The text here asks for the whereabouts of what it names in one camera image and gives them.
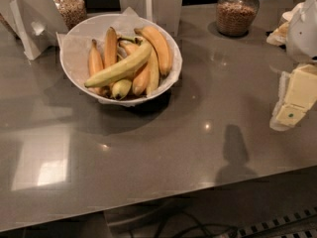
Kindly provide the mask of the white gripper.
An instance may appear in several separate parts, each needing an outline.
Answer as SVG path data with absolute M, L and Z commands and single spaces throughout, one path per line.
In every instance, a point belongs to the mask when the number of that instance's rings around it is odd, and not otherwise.
M 317 0 L 305 0 L 285 22 L 268 35 L 274 46 L 286 45 L 286 53 L 300 65 L 279 79 L 278 101 L 269 122 L 271 129 L 294 128 L 317 101 Z

